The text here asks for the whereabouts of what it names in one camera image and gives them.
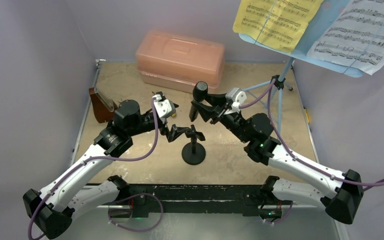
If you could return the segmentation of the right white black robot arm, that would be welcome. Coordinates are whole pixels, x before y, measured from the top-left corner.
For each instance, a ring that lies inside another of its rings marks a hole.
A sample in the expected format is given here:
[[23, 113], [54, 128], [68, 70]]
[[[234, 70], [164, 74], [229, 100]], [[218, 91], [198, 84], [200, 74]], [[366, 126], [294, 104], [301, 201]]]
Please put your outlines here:
[[189, 118], [201, 116], [205, 122], [221, 123], [246, 146], [244, 151], [256, 163], [278, 168], [300, 178], [304, 183], [293, 183], [270, 176], [260, 196], [268, 204], [276, 200], [295, 201], [323, 208], [334, 220], [350, 225], [364, 196], [361, 175], [349, 169], [336, 170], [312, 161], [284, 146], [271, 136], [274, 127], [267, 114], [255, 113], [245, 119], [239, 105], [245, 93], [237, 97], [224, 94], [195, 93]]

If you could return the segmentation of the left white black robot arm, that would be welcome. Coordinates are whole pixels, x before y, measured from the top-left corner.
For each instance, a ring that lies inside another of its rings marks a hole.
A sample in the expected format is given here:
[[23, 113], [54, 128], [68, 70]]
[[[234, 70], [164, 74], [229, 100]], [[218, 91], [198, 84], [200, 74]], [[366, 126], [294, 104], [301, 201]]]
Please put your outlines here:
[[156, 149], [159, 136], [173, 142], [183, 129], [175, 125], [168, 128], [168, 118], [176, 113], [178, 105], [155, 93], [150, 110], [141, 113], [133, 99], [122, 101], [114, 110], [112, 119], [93, 140], [86, 152], [57, 179], [41, 188], [30, 189], [23, 195], [29, 216], [28, 239], [33, 239], [33, 226], [41, 231], [42, 238], [59, 237], [74, 219], [104, 203], [118, 205], [129, 199], [127, 185], [120, 176], [112, 176], [102, 184], [88, 190], [85, 185], [101, 170], [114, 162], [125, 162], [123, 154], [133, 145], [133, 137], [154, 132], [153, 143], [144, 155], [133, 158], [138, 162], [148, 158]]

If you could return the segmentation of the brown wooden metronome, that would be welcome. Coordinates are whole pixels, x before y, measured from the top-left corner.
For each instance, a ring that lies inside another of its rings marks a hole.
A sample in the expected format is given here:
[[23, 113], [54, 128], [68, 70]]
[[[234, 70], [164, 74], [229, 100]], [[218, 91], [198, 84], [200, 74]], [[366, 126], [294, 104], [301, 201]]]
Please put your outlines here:
[[118, 105], [113, 101], [114, 111], [109, 112], [105, 106], [101, 103], [94, 91], [95, 87], [91, 87], [88, 90], [89, 97], [91, 99], [93, 114], [98, 123], [106, 123], [114, 117], [115, 110], [118, 109]]

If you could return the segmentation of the black round microphone stand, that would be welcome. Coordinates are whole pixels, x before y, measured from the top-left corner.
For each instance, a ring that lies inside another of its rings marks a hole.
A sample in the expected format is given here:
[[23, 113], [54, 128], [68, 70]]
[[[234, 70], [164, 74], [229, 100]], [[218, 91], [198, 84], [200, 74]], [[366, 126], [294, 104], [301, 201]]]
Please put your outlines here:
[[182, 159], [192, 166], [201, 164], [205, 160], [206, 150], [201, 143], [198, 143], [198, 140], [204, 142], [206, 137], [202, 132], [197, 131], [193, 124], [187, 127], [184, 134], [186, 138], [190, 139], [190, 142], [182, 148]]

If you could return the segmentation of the black microphone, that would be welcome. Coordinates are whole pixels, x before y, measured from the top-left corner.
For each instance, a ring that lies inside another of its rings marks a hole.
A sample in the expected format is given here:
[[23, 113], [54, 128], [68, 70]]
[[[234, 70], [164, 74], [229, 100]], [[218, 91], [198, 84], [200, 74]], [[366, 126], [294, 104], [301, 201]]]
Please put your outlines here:
[[[192, 98], [195, 102], [202, 102], [205, 97], [208, 94], [209, 86], [204, 81], [199, 81], [195, 84], [193, 90], [192, 90]], [[189, 119], [191, 122], [194, 122], [198, 117], [198, 110], [196, 107], [191, 104], [190, 111], [189, 111]]]

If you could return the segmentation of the clear plastic metronome cover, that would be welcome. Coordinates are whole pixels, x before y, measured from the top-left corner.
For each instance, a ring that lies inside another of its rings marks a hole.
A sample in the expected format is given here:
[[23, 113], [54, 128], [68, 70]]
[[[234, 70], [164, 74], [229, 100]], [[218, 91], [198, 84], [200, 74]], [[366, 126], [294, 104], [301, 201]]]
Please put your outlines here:
[[113, 100], [108, 98], [104, 93], [102, 93], [97, 87], [94, 88], [94, 93], [100, 100], [100, 102], [105, 106], [109, 112], [115, 110]]

